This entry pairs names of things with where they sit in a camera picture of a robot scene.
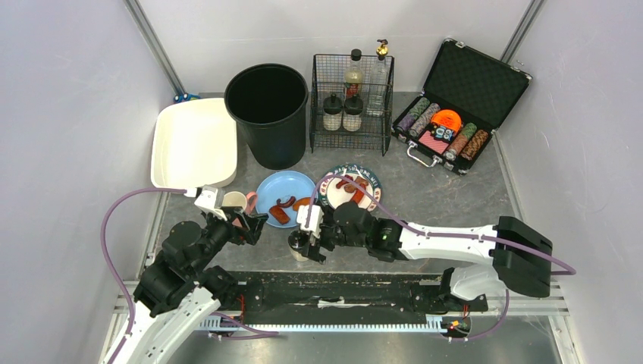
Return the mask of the sauce bottle red label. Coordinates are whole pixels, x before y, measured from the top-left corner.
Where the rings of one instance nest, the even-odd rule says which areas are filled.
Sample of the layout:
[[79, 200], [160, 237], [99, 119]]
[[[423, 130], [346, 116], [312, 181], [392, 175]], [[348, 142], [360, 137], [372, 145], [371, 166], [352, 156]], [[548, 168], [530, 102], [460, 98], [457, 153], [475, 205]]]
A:
[[350, 53], [350, 63], [344, 71], [345, 99], [358, 96], [364, 80], [364, 71], [361, 67], [362, 51], [353, 49]]

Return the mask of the clear bottle gold pump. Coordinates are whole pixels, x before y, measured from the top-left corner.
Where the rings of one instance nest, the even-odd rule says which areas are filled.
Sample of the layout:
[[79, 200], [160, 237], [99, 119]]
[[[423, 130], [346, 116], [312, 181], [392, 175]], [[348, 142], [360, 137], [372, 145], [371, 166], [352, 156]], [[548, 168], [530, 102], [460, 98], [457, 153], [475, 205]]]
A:
[[377, 59], [369, 74], [369, 98], [366, 114], [370, 117], [381, 117], [384, 113], [384, 98], [387, 92], [388, 68], [386, 57], [388, 55], [388, 41], [379, 39], [380, 45], [376, 48]]

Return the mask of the spice jar black lid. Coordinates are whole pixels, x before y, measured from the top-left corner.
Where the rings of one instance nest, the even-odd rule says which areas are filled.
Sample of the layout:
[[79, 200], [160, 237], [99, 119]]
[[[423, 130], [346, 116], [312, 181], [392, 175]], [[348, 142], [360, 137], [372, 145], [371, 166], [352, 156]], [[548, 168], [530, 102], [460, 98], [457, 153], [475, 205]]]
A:
[[343, 128], [349, 132], [357, 131], [362, 124], [364, 102], [359, 95], [354, 95], [345, 100], [343, 110]]
[[309, 259], [302, 254], [303, 248], [309, 242], [309, 234], [302, 231], [292, 231], [288, 237], [288, 245], [292, 256], [298, 262], [306, 262]]
[[322, 109], [323, 128], [329, 131], [339, 130], [342, 124], [343, 103], [336, 93], [324, 99]]

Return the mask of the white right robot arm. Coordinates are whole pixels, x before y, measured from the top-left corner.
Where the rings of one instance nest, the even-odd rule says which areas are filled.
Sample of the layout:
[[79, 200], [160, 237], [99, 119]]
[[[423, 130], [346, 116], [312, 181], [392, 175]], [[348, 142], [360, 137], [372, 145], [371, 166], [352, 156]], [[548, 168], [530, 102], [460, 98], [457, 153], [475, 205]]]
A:
[[550, 294], [553, 244], [524, 222], [501, 216], [481, 227], [428, 227], [389, 218], [375, 218], [354, 202], [331, 212], [318, 205], [298, 208], [298, 231], [289, 243], [301, 256], [324, 263], [322, 249], [363, 248], [382, 262], [446, 259], [464, 262], [448, 268], [441, 296], [472, 301], [484, 293], [510, 290], [527, 297]]

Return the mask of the white patterned rim plate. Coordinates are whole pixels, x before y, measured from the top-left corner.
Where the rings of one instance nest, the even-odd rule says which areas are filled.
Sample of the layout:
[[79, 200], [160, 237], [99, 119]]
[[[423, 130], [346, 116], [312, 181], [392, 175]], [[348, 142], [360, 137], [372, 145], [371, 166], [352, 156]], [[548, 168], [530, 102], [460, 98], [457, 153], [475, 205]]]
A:
[[[355, 177], [363, 177], [365, 178], [368, 182], [369, 185], [367, 186], [367, 193], [370, 194], [375, 198], [376, 201], [381, 201], [381, 195], [382, 195], [382, 185], [378, 177], [375, 175], [374, 172], [369, 170], [366, 167], [360, 166], [360, 165], [351, 165], [351, 164], [345, 164], [345, 165], [338, 165], [331, 170], [329, 170], [326, 175], [349, 175], [353, 179]], [[340, 178], [332, 178], [325, 180], [324, 183], [321, 185], [321, 187], [318, 190], [318, 201], [324, 205], [324, 206], [330, 206], [333, 209], [336, 209], [338, 206], [344, 204], [345, 202], [349, 202], [351, 200], [351, 197], [353, 193], [347, 193], [343, 190], [343, 188], [337, 189], [335, 187], [336, 183], [340, 180]], [[377, 205], [375, 202], [372, 201], [369, 197], [364, 195], [363, 200], [359, 204], [361, 209], [365, 209], [369, 212], [373, 212], [376, 208]]]

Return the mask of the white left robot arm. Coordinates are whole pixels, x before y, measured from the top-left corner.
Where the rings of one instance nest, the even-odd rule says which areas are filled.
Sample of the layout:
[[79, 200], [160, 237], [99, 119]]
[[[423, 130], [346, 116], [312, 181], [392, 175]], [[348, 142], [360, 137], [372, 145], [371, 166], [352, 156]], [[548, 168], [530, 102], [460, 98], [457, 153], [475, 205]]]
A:
[[241, 208], [204, 213], [205, 226], [182, 221], [127, 293], [128, 322], [105, 363], [167, 363], [206, 316], [234, 298], [237, 279], [210, 262], [227, 243], [256, 245], [268, 220]]

